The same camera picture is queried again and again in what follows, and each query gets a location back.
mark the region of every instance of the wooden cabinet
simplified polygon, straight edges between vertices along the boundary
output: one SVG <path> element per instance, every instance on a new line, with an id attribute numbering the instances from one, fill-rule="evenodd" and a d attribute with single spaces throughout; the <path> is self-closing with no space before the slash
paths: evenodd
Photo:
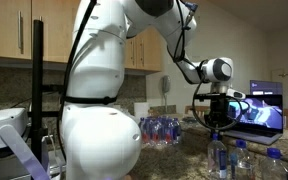
<path id="1" fill-rule="evenodd" d="M 44 60 L 66 63 L 80 0 L 32 0 L 32 19 L 44 23 Z"/>
<path id="2" fill-rule="evenodd" d="M 31 58 L 31 1 L 0 0 L 0 56 Z"/>
<path id="3" fill-rule="evenodd" d="M 125 48 L 125 68 L 146 71 L 162 70 L 159 33 L 149 27 L 136 37 L 128 39 Z"/>

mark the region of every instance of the laptop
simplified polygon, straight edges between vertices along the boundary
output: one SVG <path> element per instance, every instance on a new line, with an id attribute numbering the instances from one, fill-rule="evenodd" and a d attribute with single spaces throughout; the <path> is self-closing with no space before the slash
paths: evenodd
<path id="1" fill-rule="evenodd" d="M 241 102 L 229 103 L 229 116 L 242 117 L 231 130 L 224 132 L 231 136 L 260 144 L 271 145 L 283 135 L 283 97 L 282 95 L 246 95 Z"/>

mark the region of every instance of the cabinet handle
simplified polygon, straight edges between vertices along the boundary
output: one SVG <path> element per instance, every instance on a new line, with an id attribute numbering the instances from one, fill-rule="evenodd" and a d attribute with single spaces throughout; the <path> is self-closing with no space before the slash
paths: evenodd
<path id="1" fill-rule="evenodd" d="M 18 48 L 23 54 L 23 18 L 21 11 L 18 11 Z"/>
<path id="2" fill-rule="evenodd" d="M 144 41 L 142 39 L 142 64 L 143 64 L 143 67 L 144 67 Z"/>
<path id="3" fill-rule="evenodd" d="M 132 44 L 132 62 L 133 62 L 133 66 L 135 65 L 135 58 L 134 58 L 134 42 L 133 40 L 131 40 L 131 44 Z"/>

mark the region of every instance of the black pole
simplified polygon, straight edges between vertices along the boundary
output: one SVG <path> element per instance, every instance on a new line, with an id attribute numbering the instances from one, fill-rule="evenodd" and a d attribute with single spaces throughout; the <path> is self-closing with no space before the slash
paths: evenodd
<path id="1" fill-rule="evenodd" d="M 43 22 L 33 22 L 32 73 L 32 144 L 31 149 L 41 162 L 42 156 L 42 83 L 43 83 Z"/>

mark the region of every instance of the bottle cap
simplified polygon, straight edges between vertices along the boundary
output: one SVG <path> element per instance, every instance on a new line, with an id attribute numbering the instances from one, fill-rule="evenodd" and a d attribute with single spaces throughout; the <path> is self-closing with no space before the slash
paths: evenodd
<path id="1" fill-rule="evenodd" d="M 218 140 L 218 134 L 217 133 L 213 134 L 213 140 Z"/>
<path id="2" fill-rule="evenodd" d="M 242 139 L 237 139 L 235 145 L 238 148 L 246 148 L 246 142 Z"/>
<path id="3" fill-rule="evenodd" d="M 274 159 L 280 159 L 282 156 L 281 151 L 277 148 L 267 148 L 267 155 Z"/>

